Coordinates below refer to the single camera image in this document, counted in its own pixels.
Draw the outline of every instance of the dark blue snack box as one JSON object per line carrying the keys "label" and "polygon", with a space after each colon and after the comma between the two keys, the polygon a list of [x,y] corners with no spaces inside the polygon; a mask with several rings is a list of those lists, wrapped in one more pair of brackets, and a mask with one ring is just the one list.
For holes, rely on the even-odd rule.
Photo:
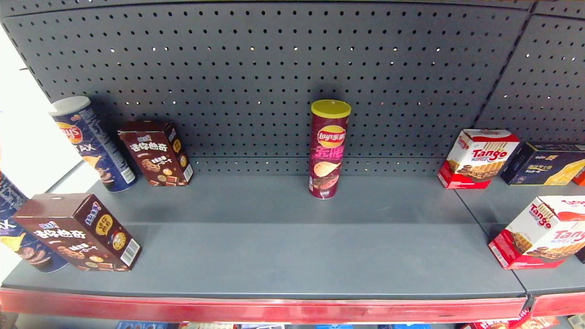
{"label": "dark blue snack box", "polygon": [[120,321],[116,329],[177,329],[178,327],[179,323]]}
{"label": "dark blue snack box", "polygon": [[585,145],[526,142],[501,174],[509,185],[567,185],[585,166]]}

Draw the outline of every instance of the wafer image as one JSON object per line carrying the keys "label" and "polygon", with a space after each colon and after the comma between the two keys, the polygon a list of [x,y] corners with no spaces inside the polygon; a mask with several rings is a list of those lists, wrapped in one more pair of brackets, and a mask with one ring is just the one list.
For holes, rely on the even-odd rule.
{"label": "wafer image", "polygon": [[459,162],[455,160],[447,160],[447,162],[449,163],[449,168],[451,168],[452,173],[454,173],[457,168],[459,168]]}
{"label": "wafer image", "polygon": [[317,175],[319,177],[325,177],[325,176],[331,174],[331,172],[334,171],[340,165],[341,165],[341,163],[331,163],[331,162],[327,162],[327,161],[321,161],[321,162],[318,162],[313,167],[313,171],[315,172],[315,175]]}
{"label": "wafer image", "polygon": [[567,164],[558,173],[548,177],[544,185],[567,185],[585,165],[585,159]]}
{"label": "wafer image", "polygon": [[470,164],[463,166],[457,171],[464,176],[471,177],[474,181],[486,181],[498,174],[505,161],[492,162],[482,166],[473,167]]}
{"label": "wafer image", "polygon": [[520,253],[525,253],[532,248],[532,243],[530,243],[530,241],[528,241],[522,234],[513,233],[512,235],[514,237],[514,245],[516,245],[516,249]]}
{"label": "wafer image", "polygon": [[547,247],[539,247],[533,251],[527,252],[526,254],[534,256],[534,257],[547,258],[547,259],[551,259],[553,261],[556,261],[556,260],[568,257],[568,256],[576,253],[577,251],[581,250],[583,247],[585,247],[585,242],[582,242],[580,244],[563,246],[560,248],[552,248],[552,249],[549,249]]}

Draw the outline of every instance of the barcode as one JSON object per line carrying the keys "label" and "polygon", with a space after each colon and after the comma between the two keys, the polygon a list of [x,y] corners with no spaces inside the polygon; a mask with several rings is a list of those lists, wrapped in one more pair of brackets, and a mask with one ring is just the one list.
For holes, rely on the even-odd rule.
{"label": "barcode", "polygon": [[500,261],[500,263],[504,265],[504,267],[507,267],[508,262],[504,259],[502,253],[498,250],[498,248],[496,248],[494,245],[490,245],[490,249],[494,253],[495,257],[498,259],[498,261]]}
{"label": "barcode", "polygon": [[122,171],[122,178],[124,178],[124,180],[126,181],[126,184],[130,184],[131,182],[134,181],[136,176],[134,176],[132,169],[126,168],[126,170]]}
{"label": "barcode", "polygon": [[183,172],[183,175],[185,175],[185,180],[189,181],[189,179],[191,179],[191,176],[193,175],[193,168],[191,168],[191,164],[189,164],[187,166],[187,168],[185,168],[185,171]]}
{"label": "barcode", "polygon": [[134,261],[134,258],[136,257],[138,250],[140,250],[140,245],[134,239],[131,239],[130,242],[128,242],[126,250],[124,250],[124,253],[122,254],[121,257],[122,262],[130,266],[130,264],[132,264],[132,262]]}

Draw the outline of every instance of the red and white box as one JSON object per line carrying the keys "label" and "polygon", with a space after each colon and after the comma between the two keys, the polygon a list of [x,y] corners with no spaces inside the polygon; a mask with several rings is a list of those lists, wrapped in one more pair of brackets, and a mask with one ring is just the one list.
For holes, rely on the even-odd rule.
{"label": "red and white box", "polygon": [[525,309],[518,318],[487,320],[483,322],[467,323],[459,329],[546,329],[559,324],[556,317],[532,317],[532,312]]}
{"label": "red and white box", "polygon": [[484,189],[519,142],[506,130],[464,129],[437,176],[447,189]]}
{"label": "red and white box", "polygon": [[537,197],[488,246],[505,269],[559,266],[585,247],[585,196]]}
{"label": "red and white box", "polygon": [[579,186],[585,186],[585,167],[575,175],[573,181]]}

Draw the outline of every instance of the gray metal shelf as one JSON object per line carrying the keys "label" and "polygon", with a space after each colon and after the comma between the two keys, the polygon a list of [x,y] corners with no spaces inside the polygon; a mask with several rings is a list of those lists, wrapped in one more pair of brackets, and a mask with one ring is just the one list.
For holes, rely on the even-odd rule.
{"label": "gray metal shelf", "polygon": [[129,273],[20,264],[4,288],[103,296],[409,299],[518,297],[484,233],[435,177],[343,177],[330,201],[303,176],[141,180],[104,204],[144,249]]}
{"label": "gray metal shelf", "polygon": [[[486,234],[492,238],[535,197],[583,195],[585,189],[573,183],[567,186],[508,186],[497,178],[487,190],[459,190],[457,194]],[[576,257],[570,257],[556,269],[515,270],[514,272],[527,292],[535,295],[585,291],[585,265]]]}

